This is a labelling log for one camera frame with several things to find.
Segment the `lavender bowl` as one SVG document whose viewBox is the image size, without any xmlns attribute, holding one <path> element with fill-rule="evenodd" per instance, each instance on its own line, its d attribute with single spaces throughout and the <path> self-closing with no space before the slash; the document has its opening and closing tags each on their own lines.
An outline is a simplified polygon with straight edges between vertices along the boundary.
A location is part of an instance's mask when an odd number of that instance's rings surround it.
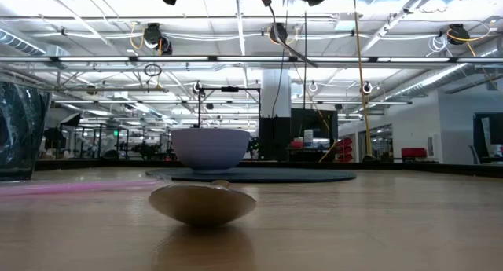
<svg viewBox="0 0 503 271">
<path fill-rule="evenodd" d="M 177 159 L 193 171 L 225 171 L 237 166 L 248 149 L 250 133 L 226 128 L 171 131 Z"/>
</svg>

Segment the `dark faceted glass cup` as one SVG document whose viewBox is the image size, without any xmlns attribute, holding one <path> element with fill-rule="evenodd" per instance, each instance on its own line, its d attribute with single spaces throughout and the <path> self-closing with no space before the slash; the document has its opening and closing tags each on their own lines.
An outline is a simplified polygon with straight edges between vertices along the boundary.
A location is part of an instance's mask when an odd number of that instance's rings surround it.
<svg viewBox="0 0 503 271">
<path fill-rule="evenodd" d="M 31 178 L 50 102 L 49 92 L 0 81 L 0 181 Z"/>
</svg>

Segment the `pink drinking straw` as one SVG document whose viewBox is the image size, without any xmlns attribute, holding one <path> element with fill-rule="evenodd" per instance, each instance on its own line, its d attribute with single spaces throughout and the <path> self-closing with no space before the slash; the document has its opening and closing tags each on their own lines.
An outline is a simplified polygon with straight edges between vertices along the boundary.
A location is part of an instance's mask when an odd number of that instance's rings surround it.
<svg viewBox="0 0 503 271">
<path fill-rule="evenodd" d="M 17 185 L 0 187 L 0 196 L 22 196 L 35 194 L 54 194 L 85 191 L 102 191 L 110 189 L 131 189 L 149 187 L 157 184 L 153 180 L 136 181 L 95 181 L 95 182 L 70 182 L 44 185 Z"/>
</svg>

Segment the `white building column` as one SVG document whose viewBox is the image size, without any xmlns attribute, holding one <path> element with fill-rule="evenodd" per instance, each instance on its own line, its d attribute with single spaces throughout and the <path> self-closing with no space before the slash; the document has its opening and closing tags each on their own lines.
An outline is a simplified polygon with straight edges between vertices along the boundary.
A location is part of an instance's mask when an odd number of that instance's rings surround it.
<svg viewBox="0 0 503 271">
<path fill-rule="evenodd" d="M 264 118 L 291 116 L 291 78 L 286 69 L 263 69 L 261 110 Z"/>
</svg>

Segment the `red storage bins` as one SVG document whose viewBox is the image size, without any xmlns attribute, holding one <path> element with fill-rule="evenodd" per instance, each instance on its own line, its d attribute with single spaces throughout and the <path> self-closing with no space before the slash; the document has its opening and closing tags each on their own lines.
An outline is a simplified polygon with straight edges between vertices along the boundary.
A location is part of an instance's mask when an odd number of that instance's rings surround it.
<svg viewBox="0 0 503 271">
<path fill-rule="evenodd" d="M 353 140 L 345 137 L 336 143 L 336 160 L 339 163 L 350 163 L 353 161 Z"/>
</svg>

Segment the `round dark woven placemat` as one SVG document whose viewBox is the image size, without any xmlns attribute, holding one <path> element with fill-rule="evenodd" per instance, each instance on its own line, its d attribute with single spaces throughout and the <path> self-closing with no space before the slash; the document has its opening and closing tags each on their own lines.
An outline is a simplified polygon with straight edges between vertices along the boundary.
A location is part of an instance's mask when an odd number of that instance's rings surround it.
<svg viewBox="0 0 503 271">
<path fill-rule="evenodd" d="M 356 173 L 340 170 L 237 167 L 221 171 L 194 171 L 189 168 L 147 170 L 145 175 L 160 180 L 230 183 L 321 183 L 349 181 Z"/>
</svg>

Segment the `red box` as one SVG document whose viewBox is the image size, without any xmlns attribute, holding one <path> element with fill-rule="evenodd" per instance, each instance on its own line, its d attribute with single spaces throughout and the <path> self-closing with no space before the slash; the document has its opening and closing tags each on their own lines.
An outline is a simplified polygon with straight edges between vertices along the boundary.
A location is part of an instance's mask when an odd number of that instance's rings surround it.
<svg viewBox="0 0 503 271">
<path fill-rule="evenodd" d="M 425 148 L 401 148 L 402 158 L 426 158 L 428 156 Z"/>
</svg>

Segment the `black background rig frame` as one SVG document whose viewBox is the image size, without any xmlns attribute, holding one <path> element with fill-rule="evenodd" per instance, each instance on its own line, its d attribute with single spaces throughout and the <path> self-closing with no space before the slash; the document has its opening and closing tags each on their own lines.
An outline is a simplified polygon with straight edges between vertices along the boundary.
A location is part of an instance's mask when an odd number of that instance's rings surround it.
<svg viewBox="0 0 503 271">
<path fill-rule="evenodd" d="M 202 93 L 209 91 L 202 99 Z M 221 86 L 221 87 L 200 87 L 197 93 L 197 105 L 198 105 L 198 110 L 197 110 L 197 126 L 200 127 L 201 125 L 201 106 L 204 103 L 204 101 L 209 98 L 215 91 L 223 92 L 223 93 L 238 93 L 240 91 L 244 91 L 249 97 L 252 98 L 252 100 L 259 106 L 259 111 L 261 111 L 262 108 L 262 95 L 261 95 L 261 89 L 256 88 L 256 87 L 239 87 L 239 86 Z M 255 98 L 252 96 L 251 92 L 256 91 L 258 93 L 258 98 Z"/>
</svg>

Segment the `black aluminium table frame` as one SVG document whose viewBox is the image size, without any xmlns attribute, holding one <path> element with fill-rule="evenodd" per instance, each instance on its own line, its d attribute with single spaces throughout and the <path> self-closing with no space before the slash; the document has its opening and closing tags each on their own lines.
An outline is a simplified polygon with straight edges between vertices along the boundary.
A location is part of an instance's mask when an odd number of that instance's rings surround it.
<svg viewBox="0 0 503 271">
<path fill-rule="evenodd" d="M 142 167 L 172 168 L 184 167 L 179 161 L 148 161 L 125 159 L 63 159 L 38 160 L 35 171 L 70 170 L 98 167 Z M 237 167 L 293 168 L 323 170 L 411 170 L 439 174 L 458 174 L 486 178 L 503 178 L 503 166 L 498 165 L 456 165 L 439 163 L 289 163 L 269 161 L 244 161 Z"/>
</svg>

